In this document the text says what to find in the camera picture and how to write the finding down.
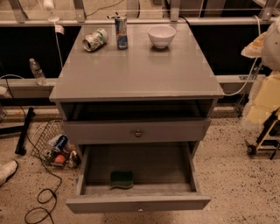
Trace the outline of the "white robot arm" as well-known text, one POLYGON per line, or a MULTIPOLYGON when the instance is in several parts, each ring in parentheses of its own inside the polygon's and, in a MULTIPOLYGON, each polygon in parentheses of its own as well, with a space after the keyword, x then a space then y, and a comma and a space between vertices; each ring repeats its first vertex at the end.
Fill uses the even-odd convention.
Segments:
POLYGON ((268 68, 267 74, 252 85, 242 113, 245 123, 258 125, 280 108, 280 17, 244 47, 241 55, 260 59, 261 66, 268 68))

